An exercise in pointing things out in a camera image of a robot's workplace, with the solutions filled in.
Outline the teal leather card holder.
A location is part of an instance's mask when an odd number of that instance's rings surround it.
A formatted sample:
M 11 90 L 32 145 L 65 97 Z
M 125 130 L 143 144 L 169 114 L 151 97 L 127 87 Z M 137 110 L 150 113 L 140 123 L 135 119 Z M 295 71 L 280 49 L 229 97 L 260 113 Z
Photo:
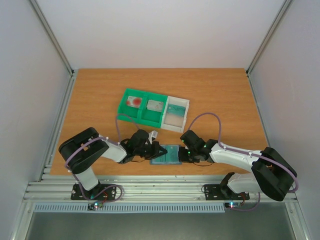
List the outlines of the teal leather card holder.
M 181 165 L 179 160 L 179 148 L 180 145 L 162 145 L 167 150 L 165 155 L 150 160 L 151 165 Z

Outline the white translucent bin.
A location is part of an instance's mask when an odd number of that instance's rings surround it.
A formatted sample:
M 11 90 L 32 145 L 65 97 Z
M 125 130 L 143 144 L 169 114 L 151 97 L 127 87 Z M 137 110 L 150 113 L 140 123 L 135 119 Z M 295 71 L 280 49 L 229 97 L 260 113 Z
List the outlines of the white translucent bin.
M 183 133 L 187 121 L 190 101 L 168 96 L 161 121 L 161 129 Z

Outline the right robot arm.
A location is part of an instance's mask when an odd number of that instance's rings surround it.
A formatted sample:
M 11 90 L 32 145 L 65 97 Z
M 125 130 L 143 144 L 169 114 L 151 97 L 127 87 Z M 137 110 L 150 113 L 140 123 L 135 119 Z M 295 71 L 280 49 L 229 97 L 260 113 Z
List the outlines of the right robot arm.
M 182 163 L 227 164 L 247 171 L 246 174 L 229 172 L 220 184 L 205 191 L 207 199 L 217 196 L 236 200 L 246 192 L 255 192 L 281 202 L 297 177 L 297 172 L 272 147 L 262 151 L 230 147 L 215 139 L 204 141 L 192 130 L 187 130 L 180 140 L 184 144 L 178 151 Z

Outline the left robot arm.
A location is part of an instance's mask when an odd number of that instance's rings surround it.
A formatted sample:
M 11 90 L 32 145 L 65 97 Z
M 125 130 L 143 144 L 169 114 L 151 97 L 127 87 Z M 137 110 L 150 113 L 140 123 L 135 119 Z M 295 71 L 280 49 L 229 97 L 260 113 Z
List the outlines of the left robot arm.
M 100 157 L 117 164 L 129 163 L 136 156 L 144 160 L 162 157 L 168 151 L 156 141 L 157 135 L 157 131 L 148 133 L 138 129 L 131 138 L 115 143 L 89 127 L 63 142 L 58 151 L 65 160 L 64 167 L 77 181 L 75 192 L 81 194 L 82 200 L 113 202 L 116 199 L 110 192 L 116 191 L 117 187 L 102 185 L 92 169 L 93 163 Z

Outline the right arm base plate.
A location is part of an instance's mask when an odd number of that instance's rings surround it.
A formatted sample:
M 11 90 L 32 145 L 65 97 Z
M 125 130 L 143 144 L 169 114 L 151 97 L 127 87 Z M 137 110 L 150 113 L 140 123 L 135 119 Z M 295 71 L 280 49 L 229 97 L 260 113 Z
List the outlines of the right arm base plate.
M 249 200 L 250 195 L 245 192 L 234 193 L 226 184 L 205 184 L 201 187 L 206 201 L 216 200 Z

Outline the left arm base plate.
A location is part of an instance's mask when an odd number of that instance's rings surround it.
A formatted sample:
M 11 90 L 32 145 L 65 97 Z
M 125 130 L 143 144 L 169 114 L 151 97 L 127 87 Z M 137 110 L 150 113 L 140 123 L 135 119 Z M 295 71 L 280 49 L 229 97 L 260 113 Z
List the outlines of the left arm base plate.
M 111 184 L 98 184 L 91 190 L 80 188 L 79 184 L 74 184 L 71 190 L 70 199 L 74 201 L 113 201 L 116 198 L 117 187 Z

